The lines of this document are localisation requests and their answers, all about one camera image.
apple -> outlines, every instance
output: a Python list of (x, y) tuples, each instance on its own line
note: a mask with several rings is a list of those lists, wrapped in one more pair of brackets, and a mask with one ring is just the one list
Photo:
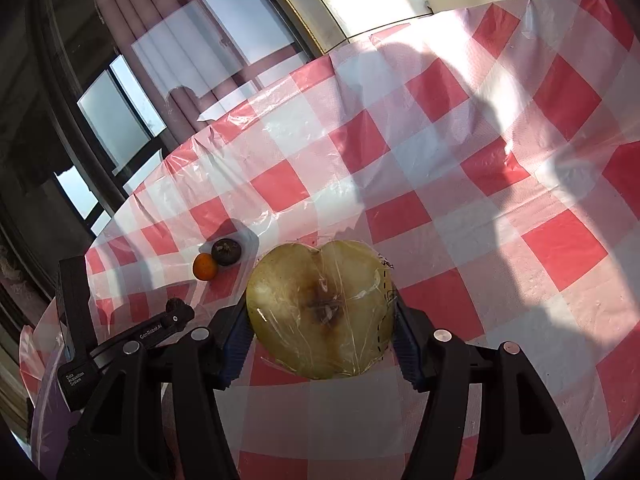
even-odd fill
[(394, 327), (389, 268), (368, 245), (279, 245), (246, 288), (255, 335), (277, 362), (310, 379), (355, 376), (382, 358)]

round metal pin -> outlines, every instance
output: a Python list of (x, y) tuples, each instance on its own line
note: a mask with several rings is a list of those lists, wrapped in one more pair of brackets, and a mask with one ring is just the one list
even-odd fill
[(444, 330), (442, 328), (439, 328), (438, 330), (436, 330), (433, 333), (433, 336), (438, 341), (442, 341), (443, 343), (446, 343), (447, 341), (451, 341), (451, 332), (449, 332), (449, 330)]
[(518, 352), (520, 352), (520, 346), (513, 341), (507, 341), (504, 345), (502, 345), (502, 347), (504, 348), (504, 351), (507, 352), (507, 354), (516, 355)]
[(126, 355), (135, 354), (140, 349), (140, 343), (137, 341), (127, 341), (122, 345), (122, 351)]
[(207, 337), (209, 337), (209, 330), (207, 330), (203, 326), (191, 332), (191, 339), (193, 339), (194, 341), (203, 341)]

table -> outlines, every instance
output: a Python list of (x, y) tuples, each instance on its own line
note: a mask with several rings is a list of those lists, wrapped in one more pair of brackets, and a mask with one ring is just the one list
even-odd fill
[[(362, 240), (439, 328), (520, 344), (594, 478), (640, 412), (639, 94), (640, 44), (612, 0), (497, 2), (334, 50), (197, 133), (116, 213), (86, 254), (98, 339), (174, 295), (207, 322), (278, 243)], [(243, 259), (196, 282), (221, 236)], [(33, 394), (54, 311), (22, 334)], [(243, 480), (399, 478), (426, 403), (391, 352), (309, 382), (255, 343), (216, 396)]]

gold trim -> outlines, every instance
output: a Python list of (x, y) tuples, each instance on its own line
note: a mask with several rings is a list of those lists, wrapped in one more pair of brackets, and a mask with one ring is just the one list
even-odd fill
[(322, 48), (322, 46), (320, 45), (320, 43), (318, 43), (318, 38), (316, 38), (316, 35), (313, 34), (313, 32), (311, 31), (311, 29), (308, 27), (308, 25), (305, 23), (305, 20), (302, 19), (302, 16), (300, 16), (298, 10), (296, 9), (296, 7), (293, 6), (293, 3), (291, 3), (291, 0), (285, 0), (286, 3), (289, 5), (289, 8), (293, 11), (293, 13), (296, 15), (298, 21), (300, 22), (300, 24), (305, 28), (306, 33), (311, 37), (311, 39), (313, 40), (313, 42), (316, 44), (316, 47), (318, 48), (318, 50), (320, 52), (322, 52), (322, 54), (326, 54), (328, 51), (325, 50), (324, 48)]

halved apple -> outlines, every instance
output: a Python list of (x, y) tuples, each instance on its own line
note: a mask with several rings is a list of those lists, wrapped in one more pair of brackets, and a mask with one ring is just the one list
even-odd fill
[(389, 268), (364, 243), (290, 243), (255, 267), (246, 304), (255, 335), (280, 364), (328, 379), (361, 374), (382, 357), (393, 290)]

